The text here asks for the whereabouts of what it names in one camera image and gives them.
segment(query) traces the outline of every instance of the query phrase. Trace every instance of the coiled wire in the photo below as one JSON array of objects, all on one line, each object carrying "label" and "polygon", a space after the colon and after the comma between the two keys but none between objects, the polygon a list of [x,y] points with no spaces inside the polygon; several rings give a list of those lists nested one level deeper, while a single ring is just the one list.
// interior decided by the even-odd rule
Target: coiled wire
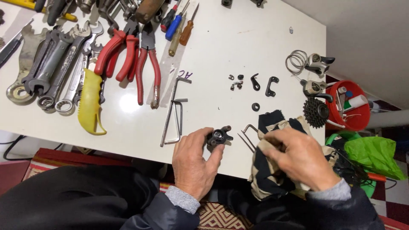
[{"label": "coiled wire", "polygon": [[[294,68],[297,70],[292,70],[288,67],[288,60],[292,64]],[[308,56],[307,53],[305,53],[302,50],[294,50],[291,52],[291,54],[286,58],[285,60],[285,66],[287,67],[287,70],[292,74],[291,76],[296,77],[299,81],[301,79],[298,77],[299,74],[305,69],[307,65],[307,60]]]}]

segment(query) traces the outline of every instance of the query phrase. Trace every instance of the black pants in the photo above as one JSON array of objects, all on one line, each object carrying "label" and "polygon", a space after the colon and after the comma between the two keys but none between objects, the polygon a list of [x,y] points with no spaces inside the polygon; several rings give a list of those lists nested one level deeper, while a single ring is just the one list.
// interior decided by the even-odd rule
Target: black pants
[{"label": "black pants", "polygon": [[[246,216],[254,229],[305,229],[305,202],[292,194],[260,202],[246,180],[218,176],[215,185],[220,185],[219,202]],[[0,196],[0,229],[118,230],[129,217],[142,213],[157,193],[153,182],[132,167],[60,167]]]}]

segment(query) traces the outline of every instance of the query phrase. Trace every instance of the hand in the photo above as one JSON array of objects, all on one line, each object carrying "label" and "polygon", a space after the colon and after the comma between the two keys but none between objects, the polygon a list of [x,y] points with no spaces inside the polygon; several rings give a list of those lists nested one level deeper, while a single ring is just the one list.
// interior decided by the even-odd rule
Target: hand
[{"label": "hand", "polygon": [[282,145],[281,151],[270,149],[263,153],[276,161],[289,178],[304,183],[313,191],[332,188],[341,180],[314,138],[290,127],[268,132],[264,138],[275,146]]},{"label": "hand", "polygon": [[210,190],[222,160],[224,144],[217,145],[209,159],[203,158],[206,136],[213,128],[199,129],[183,136],[173,150],[175,186],[200,201]]}]

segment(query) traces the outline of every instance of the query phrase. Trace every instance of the gray sleeve cuff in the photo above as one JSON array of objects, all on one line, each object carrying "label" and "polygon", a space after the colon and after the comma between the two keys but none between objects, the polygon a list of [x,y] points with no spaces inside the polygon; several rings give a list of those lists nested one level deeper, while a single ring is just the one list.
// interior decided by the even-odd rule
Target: gray sleeve cuff
[{"label": "gray sleeve cuff", "polygon": [[191,195],[178,189],[175,186],[169,186],[165,195],[169,198],[174,206],[179,206],[190,214],[195,214],[200,203]]},{"label": "gray sleeve cuff", "polygon": [[342,178],[334,187],[319,192],[308,192],[308,196],[316,200],[346,201],[351,198],[351,187]]}]

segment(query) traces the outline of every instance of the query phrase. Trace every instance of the blue screwdriver handle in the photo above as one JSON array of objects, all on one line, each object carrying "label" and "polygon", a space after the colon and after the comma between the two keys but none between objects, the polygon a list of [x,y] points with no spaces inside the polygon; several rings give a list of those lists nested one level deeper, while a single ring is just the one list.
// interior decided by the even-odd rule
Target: blue screwdriver handle
[{"label": "blue screwdriver handle", "polygon": [[176,15],[176,17],[173,20],[171,26],[169,26],[168,30],[166,31],[166,34],[165,34],[166,40],[168,40],[168,41],[172,40],[173,35],[175,34],[176,29],[178,28],[179,23],[180,23],[181,20],[182,20],[182,16],[179,15],[179,14]]}]

